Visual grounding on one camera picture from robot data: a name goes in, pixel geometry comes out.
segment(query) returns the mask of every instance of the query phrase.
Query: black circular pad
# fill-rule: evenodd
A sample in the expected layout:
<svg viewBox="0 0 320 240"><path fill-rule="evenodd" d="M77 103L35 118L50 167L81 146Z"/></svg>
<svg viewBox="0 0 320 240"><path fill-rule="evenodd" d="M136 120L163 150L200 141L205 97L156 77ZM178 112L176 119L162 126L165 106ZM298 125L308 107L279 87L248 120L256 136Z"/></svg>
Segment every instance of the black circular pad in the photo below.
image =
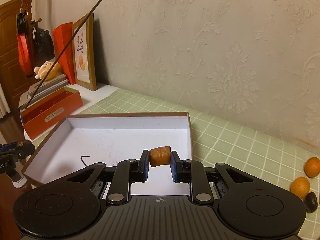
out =
<svg viewBox="0 0 320 240"><path fill-rule="evenodd" d="M231 228L258 238L285 237L300 229L306 210L297 196L266 182L260 189L258 184L249 187L250 182L238 185L223 196L218 207Z"/></svg>
<svg viewBox="0 0 320 240"><path fill-rule="evenodd" d="M72 199L62 194L51 194L41 197L36 202L36 209L48 216L63 214L72 207Z"/></svg>
<svg viewBox="0 0 320 240"><path fill-rule="evenodd" d="M276 197L257 195L249 198L247 208L258 216L270 217L279 214L283 210L283 203Z"/></svg>
<svg viewBox="0 0 320 240"><path fill-rule="evenodd" d="M12 213L22 231L37 238L60 238L95 222L100 202L83 183L47 185L28 191L15 202Z"/></svg>

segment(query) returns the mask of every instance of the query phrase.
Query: handwriting on box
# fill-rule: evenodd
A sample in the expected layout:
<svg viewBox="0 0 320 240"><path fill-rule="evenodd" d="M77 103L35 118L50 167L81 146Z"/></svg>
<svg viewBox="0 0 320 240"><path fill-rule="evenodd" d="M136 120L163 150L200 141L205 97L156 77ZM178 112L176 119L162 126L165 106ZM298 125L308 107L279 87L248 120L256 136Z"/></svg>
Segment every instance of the handwriting on box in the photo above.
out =
<svg viewBox="0 0 320 240"><path fill-rule="evenodd" d="M56 117L59 114L62 114L64 111L63 107L59 108L58 110L54 111L52 114L49 114L47 117L45 117L44 121L49 122L52 118Z"/></svg>

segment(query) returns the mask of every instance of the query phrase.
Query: book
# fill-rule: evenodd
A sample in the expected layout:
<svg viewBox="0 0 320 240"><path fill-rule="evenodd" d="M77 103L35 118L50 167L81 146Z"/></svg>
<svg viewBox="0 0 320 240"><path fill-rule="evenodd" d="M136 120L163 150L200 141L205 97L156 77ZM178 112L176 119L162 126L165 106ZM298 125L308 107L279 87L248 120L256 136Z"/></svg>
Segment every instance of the book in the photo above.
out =
<svg viewBox="0 0 320 240"><path fill-rule="evenodd" d="M67 79L66 75L60 73L59 75L57 75L53 79L50 79L48 81L44 81L42 86L38 89L37 93L40 93L40 92L46 90L47 88L49 88L55 84L60 83L61 81L65 80L65 79ZM33 84L32 86L30 86L29 93L28 93L30 95L29 98L32 97L32 95L34 94L34 92L36 91L36 89L40 85L40 83L41 83L41 80L39 82Z"/></svg>
<svg viewBox="0 0 320 240"><path fill-rule="evenodd" d="M34 96L34 98L38 98L40 95L42 95L43 93L46 93L48 95L48 91L51 91L51 92L54 92L55 90L57 90L57 87L61 88L61 87L64 87L66 85L69 84L69 81L68 79L64 79L62 81L60 81L59 83L57 84L54 84L48 88L46 88L45 90L42 90L41 92L37 92L36 95ZM28 94L28 99L30 99L32 97L31 94Z"/></svg>
<svg viewBox="0 0 320 240"><path fill-rule="evenodd" d="M37 101L39 101L40 99L46 97L47 95L55 92L56 90L58 90L58 89L60 89L60 88L62 88L62 87L67 86L67 85L69 85L69 81L68 81L68 79L65 79L65 80L61 81L60 83L55 84L55 85L47 88L46 90L42 91L41 93L37 93L37 94L33 97L33 99L31 100L30 105L33 104L33 103L35 103L35 102L37 102ZM27 106L28 101L31 99L31 96L28 98L28 96L29 96L28 93L29 93L29 91L26 91L25 93L23 93L23 94L20 96L20 103L19 103L19 109L20 109L20 110L25 109L26 106Z"/></svg>

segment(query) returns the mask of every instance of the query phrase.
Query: curtain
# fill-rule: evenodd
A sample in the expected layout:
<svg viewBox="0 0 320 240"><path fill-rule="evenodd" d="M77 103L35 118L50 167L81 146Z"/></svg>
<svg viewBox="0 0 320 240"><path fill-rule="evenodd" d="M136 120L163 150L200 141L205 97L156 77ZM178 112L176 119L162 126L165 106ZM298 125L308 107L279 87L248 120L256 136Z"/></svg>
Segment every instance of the curtain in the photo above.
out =
<svg viewBox="0 0 320 240"><path fill-rule="evenodd" d="M0 84L0 118L4 117L6 113L10 113L7 100L4 97L4 93Z"/></svg>

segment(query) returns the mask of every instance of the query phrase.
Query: framed artwork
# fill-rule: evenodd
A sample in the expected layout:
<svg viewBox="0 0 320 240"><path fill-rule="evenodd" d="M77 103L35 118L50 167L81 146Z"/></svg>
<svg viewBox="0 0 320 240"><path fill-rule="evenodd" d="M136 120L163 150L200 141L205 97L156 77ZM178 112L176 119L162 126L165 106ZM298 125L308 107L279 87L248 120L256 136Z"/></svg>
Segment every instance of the framed artwork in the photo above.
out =
<svg viewBox="0 0 320 240"><path fill-rule="evenodd" d="M73 24L73 33L87 15ZM97 90L93 59L93 14L72 41L76 83L92 91Z"/></svg>

